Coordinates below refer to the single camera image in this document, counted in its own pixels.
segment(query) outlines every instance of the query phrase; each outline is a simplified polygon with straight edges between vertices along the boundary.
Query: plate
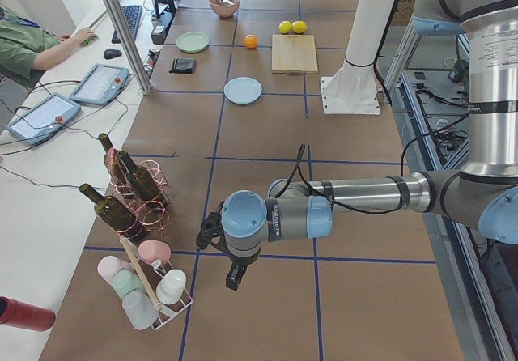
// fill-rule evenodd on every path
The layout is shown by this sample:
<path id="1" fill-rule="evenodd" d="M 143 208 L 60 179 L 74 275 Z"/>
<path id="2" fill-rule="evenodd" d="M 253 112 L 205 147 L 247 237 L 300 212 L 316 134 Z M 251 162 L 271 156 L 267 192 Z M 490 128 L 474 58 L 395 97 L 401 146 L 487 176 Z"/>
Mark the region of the plate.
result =
<path id="1" fill-rule="evenodd" d="M 209 37 L 203 32 L 187 32 L 176 39 L 176 46 L 186 53 L 200 52 L 209 44 Z"/>
<path id="2" fill-rule="evenodd" d="M 223 91 L 235 104 L 251 104 L 261 95 L 262 86 L 256 79 L 243 76 L 227 82 Z"/>

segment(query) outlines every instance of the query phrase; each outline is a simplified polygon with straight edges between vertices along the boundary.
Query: green shirt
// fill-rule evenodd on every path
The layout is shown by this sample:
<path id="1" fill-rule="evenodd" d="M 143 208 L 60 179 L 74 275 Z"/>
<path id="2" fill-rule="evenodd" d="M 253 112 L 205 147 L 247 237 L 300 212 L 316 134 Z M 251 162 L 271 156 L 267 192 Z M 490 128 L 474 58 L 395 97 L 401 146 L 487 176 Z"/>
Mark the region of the green shirt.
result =
<path id="1" fill-rule="evenodd" d="M 20 25 L 6 19 L 26 23 L 15 12 L 2 6 L 0 19 L 0 72 L 28 88 L 34 88 L 43 70 L 32 69 L 39 52 L 58 45 L 60 40 L 43 28 Z"/>

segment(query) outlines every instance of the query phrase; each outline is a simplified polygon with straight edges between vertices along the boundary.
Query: bowl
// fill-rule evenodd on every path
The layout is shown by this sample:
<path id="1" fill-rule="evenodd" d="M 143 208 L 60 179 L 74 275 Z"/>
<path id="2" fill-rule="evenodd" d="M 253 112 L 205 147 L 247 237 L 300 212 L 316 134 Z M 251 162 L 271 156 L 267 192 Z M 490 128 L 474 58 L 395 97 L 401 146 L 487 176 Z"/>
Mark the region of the bowl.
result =
<path id="1" fill-rule="evenodd" d="M 224 2 L 217 3 L 216 0 L 209 0 L 209 4 L 216 15 L 218 15 L 222 19 L 226 19 L 228 17 L 232 17 L 240 7 L 240 0 L 232 1 L 234 2 L 233 4 L 227 5 Z"/>

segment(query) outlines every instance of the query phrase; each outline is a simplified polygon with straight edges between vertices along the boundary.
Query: cutting board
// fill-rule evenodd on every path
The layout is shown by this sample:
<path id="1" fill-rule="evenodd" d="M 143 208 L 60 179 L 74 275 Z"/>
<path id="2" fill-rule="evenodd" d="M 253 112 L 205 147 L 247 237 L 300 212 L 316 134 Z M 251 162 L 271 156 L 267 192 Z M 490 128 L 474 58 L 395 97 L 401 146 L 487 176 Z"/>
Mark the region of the cutting board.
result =
<path id="1" fill-rule="evenodd" d="M 272 72 L 317 74 L 314 35 L 272 35 Z"/>

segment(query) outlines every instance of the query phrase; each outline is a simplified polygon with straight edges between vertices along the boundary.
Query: person's hand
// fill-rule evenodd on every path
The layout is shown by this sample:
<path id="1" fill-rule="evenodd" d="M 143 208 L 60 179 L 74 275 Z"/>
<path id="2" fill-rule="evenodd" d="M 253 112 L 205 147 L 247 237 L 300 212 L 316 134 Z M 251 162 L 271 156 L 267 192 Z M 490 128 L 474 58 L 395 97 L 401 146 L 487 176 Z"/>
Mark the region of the person's hand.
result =
<path id="1" fill-rule="evenodd" d="M 94 37 L 96 34 L 90 28 L 79 29 L 74 35 L 70 37 L 71 40 L 75 41 L 78 45 Z"/>

